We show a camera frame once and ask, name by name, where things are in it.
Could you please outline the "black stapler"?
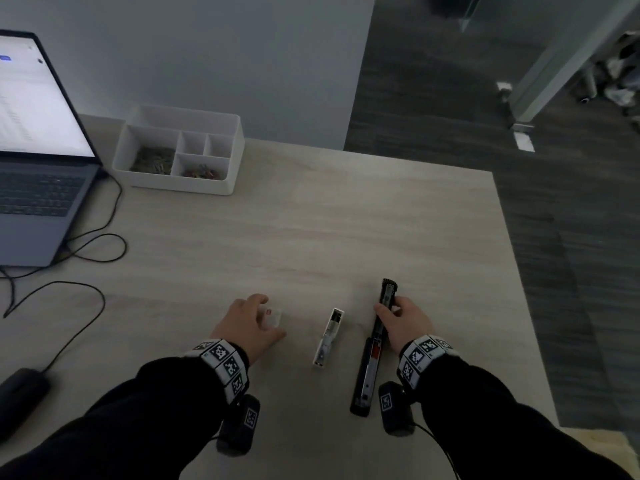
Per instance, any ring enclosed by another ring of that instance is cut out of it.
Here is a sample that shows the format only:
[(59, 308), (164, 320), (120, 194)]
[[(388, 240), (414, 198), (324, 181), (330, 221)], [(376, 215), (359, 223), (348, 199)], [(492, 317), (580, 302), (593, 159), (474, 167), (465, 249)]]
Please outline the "black stapler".
[(349, 407), (349, 411), (358, 417), (367, 417), (371, 411), (374, 386), (387, 335), (387, 330), (377, 314), (371, 335), (365, 341)]

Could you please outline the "grey metal partition frame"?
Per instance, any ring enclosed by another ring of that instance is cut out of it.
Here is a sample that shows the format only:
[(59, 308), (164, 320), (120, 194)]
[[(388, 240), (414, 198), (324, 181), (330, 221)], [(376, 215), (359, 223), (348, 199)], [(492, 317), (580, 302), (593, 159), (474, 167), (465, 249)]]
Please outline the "grey metal partition frame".
[(640, 0), (577, 0), (548, 47), (510, 92), (509, 129), (529, 133), (534, 118), (589, 60), (640, 15)]

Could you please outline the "black power adapter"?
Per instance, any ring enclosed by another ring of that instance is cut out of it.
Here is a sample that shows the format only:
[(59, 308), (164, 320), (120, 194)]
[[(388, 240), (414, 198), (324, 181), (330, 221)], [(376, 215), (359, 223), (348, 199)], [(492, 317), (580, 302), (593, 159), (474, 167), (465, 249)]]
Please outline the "black power adapter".
[(0, 444), (20, 428), (51, 389), (42, 371), (21, 368), (0, 384)]

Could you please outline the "person's left hand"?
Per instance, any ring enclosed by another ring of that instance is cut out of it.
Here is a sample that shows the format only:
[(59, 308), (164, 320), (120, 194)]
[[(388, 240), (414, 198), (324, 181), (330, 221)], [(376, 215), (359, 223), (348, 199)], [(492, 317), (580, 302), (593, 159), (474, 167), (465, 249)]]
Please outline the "person's left hand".
[(224, 339), (239, 346), (253, 365), (270, 348), (260, 348), (259, 330), (262, 313), (260, 306), (267, 304), (267, 295), (256, 293), (245, 299), (235, 299), (226, 315), (212, 330), (210, 339)]

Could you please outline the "person's right hand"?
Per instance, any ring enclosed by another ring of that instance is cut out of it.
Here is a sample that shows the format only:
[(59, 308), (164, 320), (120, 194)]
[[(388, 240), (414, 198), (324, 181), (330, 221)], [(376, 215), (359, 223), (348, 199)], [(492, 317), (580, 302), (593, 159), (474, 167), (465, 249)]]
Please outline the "person's right hand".
[(390, 348), (399, 356), (405, 345), (424, 335), (434, 335), (435, 329), (427, 314), (411, 298), (396, 296), (394, 306), (394, 328), (386, 330)]

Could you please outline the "right marker wristband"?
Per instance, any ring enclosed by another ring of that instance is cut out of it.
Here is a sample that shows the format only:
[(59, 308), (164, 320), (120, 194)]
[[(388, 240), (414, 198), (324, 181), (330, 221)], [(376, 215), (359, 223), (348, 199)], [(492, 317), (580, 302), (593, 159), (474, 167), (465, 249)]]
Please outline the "right marker wristband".
[(414, 393), (428, 366), (444, 355), (460, 356), (446, 340), (435, 335), (424, 335), (409, 342), (399, 355), (397, 367), (398, 379), (405, 390)]

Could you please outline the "marker wristband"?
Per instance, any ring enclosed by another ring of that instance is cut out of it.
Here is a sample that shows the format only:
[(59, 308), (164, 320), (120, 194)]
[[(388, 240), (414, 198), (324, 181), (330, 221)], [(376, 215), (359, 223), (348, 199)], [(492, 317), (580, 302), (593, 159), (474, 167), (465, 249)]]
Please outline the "marker wristband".
[(399, 355), (397, 367), (398, 379), (405, 390), (414, 393), (428, 366), (444, 355), (460, 356), (446, 340), (435, 335), (424, 335), (409, 342)]
[(248, 367), (239, 349), (224, 339), (208, 339), (184, 354), (212, 368), (220, 380), (228, 405), (235, 404), (250, 386)]

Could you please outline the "pile of colourful pins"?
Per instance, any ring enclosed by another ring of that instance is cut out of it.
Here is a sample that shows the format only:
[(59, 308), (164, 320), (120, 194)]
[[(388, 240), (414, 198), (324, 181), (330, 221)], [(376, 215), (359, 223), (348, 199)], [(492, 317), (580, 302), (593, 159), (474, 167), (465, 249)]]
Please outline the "pile of colourful pins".
[(185, 167), (181, 176), (185, 178), (199, 178), (206, 180), (224, 180), (222, 173), (205, 164)]

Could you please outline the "left marker wristband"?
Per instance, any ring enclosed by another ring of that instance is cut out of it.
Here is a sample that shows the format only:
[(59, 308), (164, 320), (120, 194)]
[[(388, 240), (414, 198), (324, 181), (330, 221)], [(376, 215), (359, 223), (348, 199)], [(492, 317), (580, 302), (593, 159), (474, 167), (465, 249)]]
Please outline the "left marker wristband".
[(235, 404), (250, 386), (248, 367), (239, 349), (224, 339), (208, 339), (184, 354), (212, 368), (220, 380), (228, 405)]

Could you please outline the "white chair base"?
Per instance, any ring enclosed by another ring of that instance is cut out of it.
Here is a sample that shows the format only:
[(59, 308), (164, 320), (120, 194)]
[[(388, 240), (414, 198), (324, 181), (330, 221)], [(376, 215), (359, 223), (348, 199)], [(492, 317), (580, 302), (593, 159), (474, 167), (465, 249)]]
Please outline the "white chair base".
[(579, 104), (604, 97), (626, 112), (640, 104), (640, 39), (624, 46), (617, 55), (588, 62), (580, 72)]

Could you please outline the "person's right forearm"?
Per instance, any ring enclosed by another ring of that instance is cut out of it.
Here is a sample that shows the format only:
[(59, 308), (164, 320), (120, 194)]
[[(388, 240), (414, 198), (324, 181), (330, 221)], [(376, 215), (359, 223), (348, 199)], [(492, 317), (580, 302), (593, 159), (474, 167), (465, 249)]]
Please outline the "person's right forearm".
[(437, 358), (410, 384), (460, 480), (633, 480), (459, 357)]

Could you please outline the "person's left forearm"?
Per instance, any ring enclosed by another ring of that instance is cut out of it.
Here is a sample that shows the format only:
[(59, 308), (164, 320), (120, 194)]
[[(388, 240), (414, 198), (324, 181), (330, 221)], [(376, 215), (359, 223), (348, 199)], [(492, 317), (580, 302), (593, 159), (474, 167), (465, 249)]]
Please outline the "person's left forearm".
[(229, 409), (201, 360), (155, 360), (0, 467), (0, 480), (179, 480)]

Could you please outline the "white desk organizer tray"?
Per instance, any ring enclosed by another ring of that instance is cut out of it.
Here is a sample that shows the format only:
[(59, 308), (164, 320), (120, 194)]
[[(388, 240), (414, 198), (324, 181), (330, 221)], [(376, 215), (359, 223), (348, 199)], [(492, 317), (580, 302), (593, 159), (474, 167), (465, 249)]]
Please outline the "white desk organizer tray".
[(143, 104), (124, 120), (112, 169), (133, 187), (228, 196), (244, 146), (236, 114)]

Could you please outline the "pile of silver paper clips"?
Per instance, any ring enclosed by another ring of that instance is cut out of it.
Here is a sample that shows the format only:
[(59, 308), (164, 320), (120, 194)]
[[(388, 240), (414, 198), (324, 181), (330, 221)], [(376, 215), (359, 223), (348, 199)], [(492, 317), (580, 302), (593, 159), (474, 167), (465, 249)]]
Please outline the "pile of silver paper clips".
[(152, 175), (170, 175), (175, 149), (160, 146), (142, 146), (138, 149), (130, 171)]

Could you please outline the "white stapler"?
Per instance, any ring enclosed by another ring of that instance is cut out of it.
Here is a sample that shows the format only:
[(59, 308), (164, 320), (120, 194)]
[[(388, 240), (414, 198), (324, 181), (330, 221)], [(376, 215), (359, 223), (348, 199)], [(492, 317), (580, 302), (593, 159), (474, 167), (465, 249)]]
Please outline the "white stapler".
[(339, 308), (333, 309), (317, 347), (316, 354), (314, 355), (313, 366), (324, 368), (326, 365), (333, 343), (338, 335), (343, 316), (343, 310)]

